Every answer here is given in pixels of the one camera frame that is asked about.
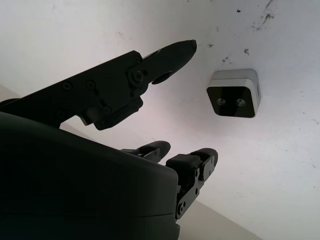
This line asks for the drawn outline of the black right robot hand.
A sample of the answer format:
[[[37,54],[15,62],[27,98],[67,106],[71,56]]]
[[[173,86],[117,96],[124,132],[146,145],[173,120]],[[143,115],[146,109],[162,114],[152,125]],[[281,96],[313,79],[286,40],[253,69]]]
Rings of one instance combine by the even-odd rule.
[[[102,131],[143,105],[149,84],[183,68],[195,40],[147,57],[131,51],[0,104],[0,237],[3,240],[176,240],[177,224],[214,172],[202,148],[160,161],[155,141],[114,149],[61,129],[78,116]]]

